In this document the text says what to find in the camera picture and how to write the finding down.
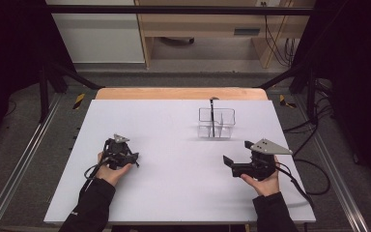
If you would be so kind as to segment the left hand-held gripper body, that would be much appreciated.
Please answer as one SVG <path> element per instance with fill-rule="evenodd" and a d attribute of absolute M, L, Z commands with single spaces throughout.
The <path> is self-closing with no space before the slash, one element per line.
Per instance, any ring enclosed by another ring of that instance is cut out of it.
<path fill-rule="evenodd" d="M 115 134 L 112 138 L 105 141 L 102 160 L 111 168 L 116 170 L 129 163 L 128 158 L 128 139 Z"/>

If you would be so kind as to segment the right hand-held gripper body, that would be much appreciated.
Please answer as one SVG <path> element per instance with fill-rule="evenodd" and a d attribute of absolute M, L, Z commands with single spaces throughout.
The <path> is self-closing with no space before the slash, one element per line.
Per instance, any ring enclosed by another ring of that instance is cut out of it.
<path fill-rule="evenodd" d="M 234 163 L 231 167 L 233 177 L 241 177 L 246 174 L 258 181 L 268 178 L 276 169 L 274 160 L 275 155 L 292 155 L 293 152 L 282 147 L 266 138 L 253 142 L 251 152 L 251 162 Z"/>

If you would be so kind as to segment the clear plastic organizer box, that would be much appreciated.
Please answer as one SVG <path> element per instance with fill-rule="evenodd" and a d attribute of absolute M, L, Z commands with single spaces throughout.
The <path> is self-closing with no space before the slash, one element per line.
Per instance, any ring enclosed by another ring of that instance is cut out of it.
<path fill-rule="evenodd" d="M 215 137 L 212 137 L 211 116 L 209 108 L 200 108 L 197 134 L 201 138 L 229 139 L 236 124 L 236 112 L 232 108 L 214 108 Z"/>

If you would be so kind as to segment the person's left hand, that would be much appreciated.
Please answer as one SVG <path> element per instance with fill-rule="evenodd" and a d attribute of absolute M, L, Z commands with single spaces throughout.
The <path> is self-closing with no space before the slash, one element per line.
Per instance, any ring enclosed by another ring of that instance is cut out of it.
<path fill-rule="evenodd" d="M 115 187 L 119 180 L 128 173 L 128 171 L 131 169 L 132 164 L 129 163 L 125 165 L 124 167 L 121 167 L 120 169 L 111 169 L 107 164 L 103 163 L 97 174 L 96 177 L 98 179 L 103 179 L 111 186 Z"/>

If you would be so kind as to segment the person's right hand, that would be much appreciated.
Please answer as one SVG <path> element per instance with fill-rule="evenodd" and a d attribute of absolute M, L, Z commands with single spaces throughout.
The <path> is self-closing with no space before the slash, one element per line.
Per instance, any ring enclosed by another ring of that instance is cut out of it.
<path fill-rule="evenodd" d="M 280 192 L 277 170 L 262 181 L 255 180 L 246 174 L 242 174 L 241 178 L 253 187 L 259 196 L 270 196 Z"/>

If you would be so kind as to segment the yellow black tape strip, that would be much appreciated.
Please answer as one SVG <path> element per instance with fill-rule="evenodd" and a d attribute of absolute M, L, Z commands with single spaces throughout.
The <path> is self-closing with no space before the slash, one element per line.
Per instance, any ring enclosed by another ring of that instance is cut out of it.
<path fill-rule="evenodd" d="M 295 103 L 286 102 L 285 97 L 283 95 L 279 95 L 279 103 L 282 106 L 287 106 L 287 107 L 290 107 L 290 108 L 297 108 Z"/>
<path fill-rule="evenodd" d="M 74 103 L 72 109 L 78 109 L 80 107 L 80 105 L 82 104 L 82 102 L 84 100 L 84 97 L 85 97 L 85 94 L 79 94 L 76 97 L 76 100 L 75 100 L 75 103 Z"/>

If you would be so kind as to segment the white table board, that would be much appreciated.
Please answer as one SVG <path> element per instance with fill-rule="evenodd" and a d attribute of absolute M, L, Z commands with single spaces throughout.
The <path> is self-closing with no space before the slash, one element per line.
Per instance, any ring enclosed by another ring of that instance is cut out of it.
<path fill-rule="evenodd" d="M 139 154 L 118 183 L 110 206 L 112 224 L 231 224 L 256 220 L 255 191 L 232 176 L 223 162 L 249 162 L 244 142 L 262 138 L 287 144 L 271 101 L 214 101 L 232 108 L 236 125 L 225 140 L 197 134 L 207 100 L 94 100 L 90 103 L 45 221 L 62 223 L 77 203 L 84 173 L 97 161 L 104 141 L 120 134 Z"/>

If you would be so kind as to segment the wooden table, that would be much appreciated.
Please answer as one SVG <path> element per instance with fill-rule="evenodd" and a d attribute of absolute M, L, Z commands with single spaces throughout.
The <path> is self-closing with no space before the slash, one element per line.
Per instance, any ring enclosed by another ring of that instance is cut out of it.
<path fill-rule="evenodd" d="M 220 100 L 267 101 L 268 96 L 260 88 L 208 87 L 130 87 L 102 88 L 98 90 L 96 100 L 208 100 L 211 97 Z"/>

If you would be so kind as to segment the white cabinet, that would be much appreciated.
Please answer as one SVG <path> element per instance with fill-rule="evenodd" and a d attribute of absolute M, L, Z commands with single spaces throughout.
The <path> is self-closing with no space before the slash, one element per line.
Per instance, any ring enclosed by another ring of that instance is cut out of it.
<path fill-rule="evenodd" d="M 53 14 L 75 64 L 144 63 L 136 14 Z"/>

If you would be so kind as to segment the black curtain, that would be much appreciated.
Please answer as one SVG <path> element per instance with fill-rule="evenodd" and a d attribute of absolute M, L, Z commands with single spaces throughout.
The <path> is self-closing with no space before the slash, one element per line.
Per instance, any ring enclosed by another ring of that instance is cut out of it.
<path fill-rule="evenodd" d="M 332 83 L 333 106 L 351 146 L 371 169 L 371 0 L 316 0 L 296 52 L 303 60 L 326 27 L 313 71 Z"/>
<path fill-rule="evenodd" d="M 39 81 L 45 64 L 73 70 L 46 0 L 0 0 L 0 124 L 12 93 Z"/>

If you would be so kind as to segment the wooden desk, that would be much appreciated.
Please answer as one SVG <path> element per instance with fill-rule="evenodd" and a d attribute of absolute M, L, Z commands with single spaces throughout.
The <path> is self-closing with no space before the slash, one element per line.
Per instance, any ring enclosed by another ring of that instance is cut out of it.
<path fill-rule="evenodd" d="M 133 0 L 135 6 L 210 6 L 313 8 L 316 0 Z M 154 39 L 246 38 L 251 40 L 261 66 L 269 68 L 282 60 L 282 41 L 299 41 L 307 15 L 236 14 L 139 14 L 140 35 L 147 61 L 151 60 Z M 235 36 L 235 28 L 260 28 L 258 36 Z"/>

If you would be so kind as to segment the black metal crossbar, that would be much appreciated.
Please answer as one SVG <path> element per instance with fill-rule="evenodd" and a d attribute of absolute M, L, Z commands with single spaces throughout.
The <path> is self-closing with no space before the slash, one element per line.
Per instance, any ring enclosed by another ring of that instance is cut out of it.
<path fill-rule="evenodd" d="M 313 8 L 47 5 L 54 14 L 313 15 Z"/>

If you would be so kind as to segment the black metal frame stand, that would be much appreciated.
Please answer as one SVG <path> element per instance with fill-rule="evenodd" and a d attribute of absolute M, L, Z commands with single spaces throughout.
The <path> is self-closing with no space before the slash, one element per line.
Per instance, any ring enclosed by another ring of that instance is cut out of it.
<path fill-rule="evenodd" d="M 277 77 L 259 85 L 260 89 L 268 90 L 273 85 L 292 77 L 293 81 L 289 87 L 292 94 L 300 93 L 304 87 L 306 91 L 306 116 L 313 125 L 317 124 L 315 111 L 315 92 L 316 92 L 316 77 L 312 67 L 309 64 L 300 63 Z"/>
<path fill-rule="evenodd" d="M 49 114 L 48 84 L 51 84 L 56 93 L 66 93 L 68 90 L 68 84 L 64 79 L 65 76 L 72 78 L 73 80 L 92 90 L 101 89 L 100 85 L 84 78 L 76 71 L 67 69 L 57 63 L 46 63 L 39 70 L 41 123 L 48 117 Z"/>

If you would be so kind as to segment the aluminium rail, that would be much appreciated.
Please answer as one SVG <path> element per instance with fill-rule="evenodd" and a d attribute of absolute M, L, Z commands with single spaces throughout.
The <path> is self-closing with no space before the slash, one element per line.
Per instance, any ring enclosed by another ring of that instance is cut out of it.
<path fill-rule="evenodd" d="M 300 165 L 305 187 L 319 194 L 312 195 L 317 213 L 317 222 L 329 224 L 338 218 L 347 221 L 349 232 L 369 232 L 367 223 L 353 197 L 350 182 L 345 174 L 351 170 L 353 158 L 342 132 L 336 126 L 333 109 L 327 100 L 313 103 L 315 126 L 310 131 L 301 149 L 297 149 L 295 160 Z"/>
<path fill-rule="evenodd" d="M 14 167 L 11 176 L 9 177 L 6 185 L 4 185 L 2 191 L 0 192 L 0 220 L 4 213 L 6 212 L 8 205 L 10 204 L 14 193 L 21 182 L 21 179 L 26 172 L 29 163 L 36 154 L 37 149 L 39 148 L 41 141 L 49 127 L 53 116 L 55 115 L 59 103 L 63 96 L 61 94 L 55 94 L 49 105 L 48 113 L 43 118 L 41 122 L 38 123 L 32 137 L 28 141 L 26 148 L 24 149 L 22 155 L 20 156 L 16 166 Z"/>

